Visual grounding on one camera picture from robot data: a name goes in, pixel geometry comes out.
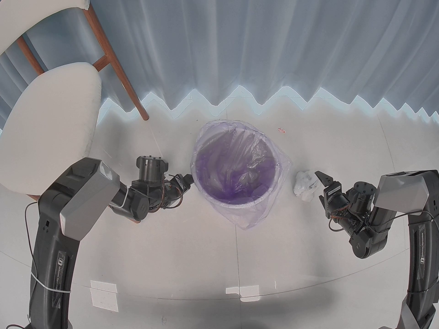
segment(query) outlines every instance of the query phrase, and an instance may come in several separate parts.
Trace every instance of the floor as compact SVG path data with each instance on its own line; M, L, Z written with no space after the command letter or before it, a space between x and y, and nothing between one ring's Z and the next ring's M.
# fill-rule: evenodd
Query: floor
M70 299L74 328L396 327L408 281L407 220L394 221L384 250L360 260L346 233L328 229L317 197L306 203L294 196L294 178L318 169L346 190L358 180L377 185L394 171L439 169L436 117L407 106L396 111L386 101L375 109L360 98L346 105L324 90L306 103L289 88L264 106L243 89L217 107L196 92L173 111L152 96L144 104L147 122L106 102L91 149L127 184L137 178L140 155L167 159L171 174L189 173L200 128L218 118L258 127L291 158L292 172L268 217L246 231L195 186L178 209L140 224L105 210L81 242ZM0 327L23 325L31 258L22 211L30 199L0 187L0 200ZM37 220L32 206L31 240Z

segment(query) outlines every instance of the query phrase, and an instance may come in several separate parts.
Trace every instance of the trash can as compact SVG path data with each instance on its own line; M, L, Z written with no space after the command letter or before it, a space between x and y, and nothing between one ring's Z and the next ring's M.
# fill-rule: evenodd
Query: trash can
M229 120L201 128L190 165L205 199L242 229L268 215L290 167L290 159L265 134Z

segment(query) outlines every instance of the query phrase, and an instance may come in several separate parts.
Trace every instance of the gray curtain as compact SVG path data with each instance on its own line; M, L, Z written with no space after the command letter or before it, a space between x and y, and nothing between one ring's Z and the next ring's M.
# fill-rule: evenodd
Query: gray curtain
M439 0L91 0L140 99L173 109L192 89L213 105L242 85L258 103L288 85L306 101L323 87L372 107L383 97L428 115L439 108ZM45 68L102 51L79 9L26 38ZM35 73L16 45L0 57L0 127ZM104 100L133 104L111 67Z

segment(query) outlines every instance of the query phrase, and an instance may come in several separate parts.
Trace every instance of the blue curtain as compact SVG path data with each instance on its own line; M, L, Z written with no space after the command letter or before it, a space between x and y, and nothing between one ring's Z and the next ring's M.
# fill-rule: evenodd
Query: blue curtain
M140 99L173 109L192 89L213 105L242 85L258 103L282 86L306 101L323 87L350 103L383 97L439 108L439 0L91 0ZM27 32L43 67L103 55L80 9ZM103 96L133 104L107 66ZM36 76L16 45L0 57L0 127Z

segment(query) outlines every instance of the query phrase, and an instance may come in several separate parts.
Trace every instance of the white chair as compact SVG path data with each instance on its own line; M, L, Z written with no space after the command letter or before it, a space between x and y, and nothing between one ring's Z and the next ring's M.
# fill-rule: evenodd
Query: white chair
M0 54L26 30L90 0L1 0ZM101 78L89 63L39 75L12 109L0 135L0 183L41 195L72 163L88 156L101 103Z

